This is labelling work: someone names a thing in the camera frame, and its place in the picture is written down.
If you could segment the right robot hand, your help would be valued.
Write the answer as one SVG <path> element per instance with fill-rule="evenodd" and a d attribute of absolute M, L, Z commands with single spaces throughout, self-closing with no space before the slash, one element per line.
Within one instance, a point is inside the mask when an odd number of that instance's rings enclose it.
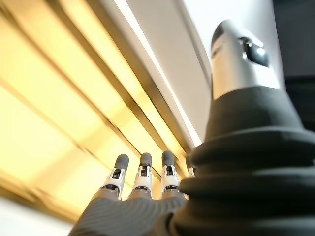
<path fill-rule="evenodd" d="M 231 20 L 213 35 L 212 101 L 194 177 L 165 200 L 93 197 L 72 236 L 312 236 L 315 134 L 304 128 L 263 43 Z"/>

